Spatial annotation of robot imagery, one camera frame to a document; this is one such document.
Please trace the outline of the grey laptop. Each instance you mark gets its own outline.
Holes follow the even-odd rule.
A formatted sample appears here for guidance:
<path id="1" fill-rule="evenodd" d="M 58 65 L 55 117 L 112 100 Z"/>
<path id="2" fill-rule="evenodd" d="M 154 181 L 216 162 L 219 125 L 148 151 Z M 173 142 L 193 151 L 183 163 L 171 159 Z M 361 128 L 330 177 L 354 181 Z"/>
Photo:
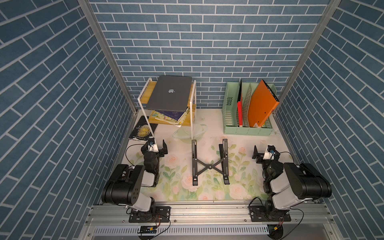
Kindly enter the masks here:
<path id="1" fill-rule="evenodd" d="M 192 77 L 158 77 L 154 91 L 146 104 L 147 109 L 184 112 L 188 108 L 192 82 Z"/>

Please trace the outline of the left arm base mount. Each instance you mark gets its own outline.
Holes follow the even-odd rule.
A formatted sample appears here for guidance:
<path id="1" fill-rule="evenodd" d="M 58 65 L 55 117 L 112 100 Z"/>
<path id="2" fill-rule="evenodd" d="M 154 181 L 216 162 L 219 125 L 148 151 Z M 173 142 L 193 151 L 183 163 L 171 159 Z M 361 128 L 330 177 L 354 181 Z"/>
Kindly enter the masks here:
<path id="1" fill-rule="evenodd" d="M 132 210 L 129 214 L 129 223 L 168 223 L 170 215 L 170 206 L 156 207 L 149 212 Z"/>

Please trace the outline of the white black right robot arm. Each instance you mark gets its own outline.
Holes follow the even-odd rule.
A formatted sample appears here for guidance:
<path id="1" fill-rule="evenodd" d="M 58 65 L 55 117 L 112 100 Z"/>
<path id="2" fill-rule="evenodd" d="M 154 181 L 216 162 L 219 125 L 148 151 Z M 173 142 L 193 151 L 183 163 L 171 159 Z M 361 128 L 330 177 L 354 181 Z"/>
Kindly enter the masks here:
<path id="1" fill-rule="evenodd" d="M 290 208 L 306 201 L 329 198 L 329 181 L 311 164 L 282 163 L 281 153 L 268 145 L 264 153 L 254 147 L 252 158 L 262 165 L 263 189 L 268 199 L 260 205 L 250 202 L 252 222 L 290 222 Z"/>

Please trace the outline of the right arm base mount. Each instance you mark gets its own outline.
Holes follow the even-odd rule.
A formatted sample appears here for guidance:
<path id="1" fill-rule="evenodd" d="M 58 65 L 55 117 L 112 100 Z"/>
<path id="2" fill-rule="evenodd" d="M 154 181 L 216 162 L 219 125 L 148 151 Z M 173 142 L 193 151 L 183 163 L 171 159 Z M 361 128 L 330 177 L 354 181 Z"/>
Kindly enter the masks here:
<path id="1" fill-rule="evenodd" d="M 259 197 L 253 198 L 248 209 L 252 222 L 284 223 L 292 220 L 289 210 L 276 209 L 271 197 L 264 202 Z"/>

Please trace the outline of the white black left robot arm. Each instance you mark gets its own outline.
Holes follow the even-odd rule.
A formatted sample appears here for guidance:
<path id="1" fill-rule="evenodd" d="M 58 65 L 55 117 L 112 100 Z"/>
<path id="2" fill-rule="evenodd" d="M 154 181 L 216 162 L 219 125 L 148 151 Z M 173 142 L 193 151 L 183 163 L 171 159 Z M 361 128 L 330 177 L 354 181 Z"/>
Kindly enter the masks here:
<path id="1" fill-rule="evenodd" d="M 155 215 L 156 203 L 152 197 L 141 193 L 141 187 L 156 187 L 160 177 L 160 158 L 168 154 L 168 147 L 158 149 L 154 138 L 141 148 L 142 165 L 119 164 L 114 169 L 102 191 L 102 202 L 125 206 L 139 214 Z"/>

